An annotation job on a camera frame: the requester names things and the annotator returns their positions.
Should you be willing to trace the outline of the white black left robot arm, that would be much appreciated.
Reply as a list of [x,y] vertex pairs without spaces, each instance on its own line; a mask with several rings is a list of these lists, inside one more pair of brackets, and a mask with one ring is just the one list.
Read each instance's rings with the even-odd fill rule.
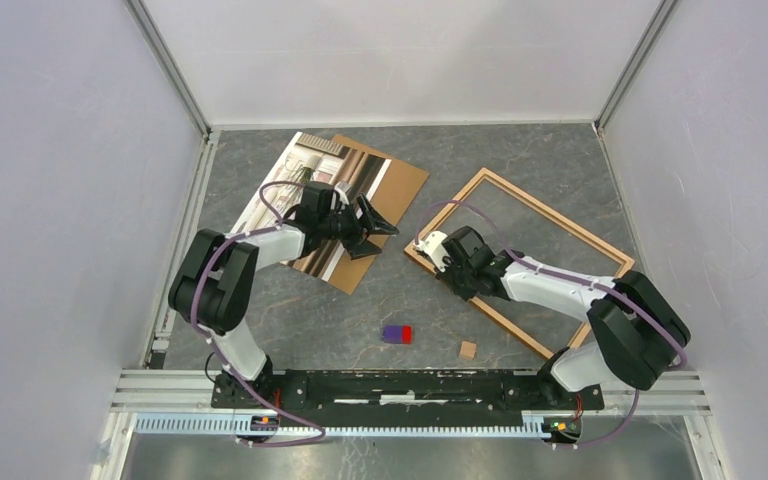
[[338,241],[353,260],[381,248],[373,236],[394,236],[367,197],[349,198],[339,188],[309,182],[286,212],[272,208],[274,225],[237,234],[198,231],[168,292],[169,307],[204,337],[223,370],[237,381],[235,392],[250,407],[274,394],[272,362],[244,320],[255,274],[268,266],[304,258],[327,241]]

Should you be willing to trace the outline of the wooden picture frame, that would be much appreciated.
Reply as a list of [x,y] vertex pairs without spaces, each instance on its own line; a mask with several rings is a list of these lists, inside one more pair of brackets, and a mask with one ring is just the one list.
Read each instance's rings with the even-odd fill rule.
[[[635,265],[625,251],[486,167],[452,198],[425,207],[410,236],[451,233],[463,225],[478,230],[494,250],[508,245],[557,268],[621,276]],[[467,325],[465,314],[490,324],[495,336],[523,349],[533,361],[546,360],[563,347],[579,347],[591,334],[584,322],[547,307],[479,296],[463,300],[442,283],[435,289],[457,312],[448,319],[456,327],[457,341],[481,354],[489,352],[491,344]]]

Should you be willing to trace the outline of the printed photo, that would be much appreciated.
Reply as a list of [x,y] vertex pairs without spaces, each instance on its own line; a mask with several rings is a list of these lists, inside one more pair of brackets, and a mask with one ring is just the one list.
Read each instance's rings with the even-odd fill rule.
[[234,226],[233,233],[265,229],[278,223],[298,229],[310,227],[313,238],[302,257],[283,263],[328,282],[334,257],[347,253],[338,240],[317,233],[325,215],[341,204],[357,207],[356,197],[369,196],[374,181],[388,161],[335,141],[298,132],[274,163],[269,174]]

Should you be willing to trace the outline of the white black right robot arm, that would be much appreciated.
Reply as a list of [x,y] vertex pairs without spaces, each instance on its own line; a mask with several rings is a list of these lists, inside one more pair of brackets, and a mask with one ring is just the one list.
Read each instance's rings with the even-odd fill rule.
[[463,300],[477,296],[538,305],[580,321],[594,339],[566,347],[541,368],[540,400],[562,408],[585,388],[609,381],[645,391],[686,363],[689,328],[643,273],[585,275],[521,252],[493,251],[470,226],[433,231],[412,244],[435,276]]

